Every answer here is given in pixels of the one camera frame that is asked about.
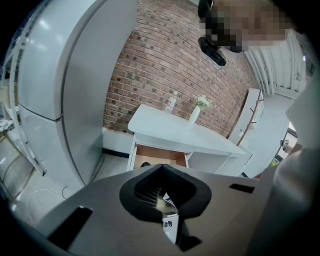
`white wall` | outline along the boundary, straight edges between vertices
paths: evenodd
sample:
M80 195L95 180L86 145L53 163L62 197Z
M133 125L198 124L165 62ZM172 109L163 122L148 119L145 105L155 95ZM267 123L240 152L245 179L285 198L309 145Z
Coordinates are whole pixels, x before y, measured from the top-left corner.
M227 155L194 152L188 160L188 165L189 168L214 174L227 158Z
M275 157L289 126L286 110L294 100L275 94L264 96L264 111L248 149L252 160L243 172L252 178L260 174Z
M104 149L130 154L133 135L104 127L102 128L102 135L102 147Z

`open drawer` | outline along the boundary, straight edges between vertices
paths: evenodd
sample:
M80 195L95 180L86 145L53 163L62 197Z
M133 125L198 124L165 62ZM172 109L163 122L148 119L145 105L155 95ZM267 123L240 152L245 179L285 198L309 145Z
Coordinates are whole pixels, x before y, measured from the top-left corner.
M140 168L144 162L148 162L151 165L175 164L188 167L188 161L183 152L136 144L133 150L129 170Z

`floor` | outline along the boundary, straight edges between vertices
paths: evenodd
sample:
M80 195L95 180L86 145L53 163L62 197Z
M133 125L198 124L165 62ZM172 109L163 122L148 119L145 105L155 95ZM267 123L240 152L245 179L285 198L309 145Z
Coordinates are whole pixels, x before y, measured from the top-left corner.
M104 154L103 163L93 181L126 171L128 159ZM54 207L62 203L67 194L63 187L34 171L23 192L10 203L11 210L20 220L36 227L40 220Z

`freezer door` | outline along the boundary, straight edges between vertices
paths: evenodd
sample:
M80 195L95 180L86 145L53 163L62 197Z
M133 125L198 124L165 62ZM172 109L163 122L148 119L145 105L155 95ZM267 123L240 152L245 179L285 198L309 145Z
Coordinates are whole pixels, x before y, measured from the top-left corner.
M61 117L63 77L79 34L106 0L52 0L28 36L18 74L18 102L51 120Z
M63 128L85 184L102 154L108 85L136 24L136 0L106 1L84 28L69 61L63 87Z
M45 175L77 191L84 186L67 149L62 121L52 121L20 107L22 129Z

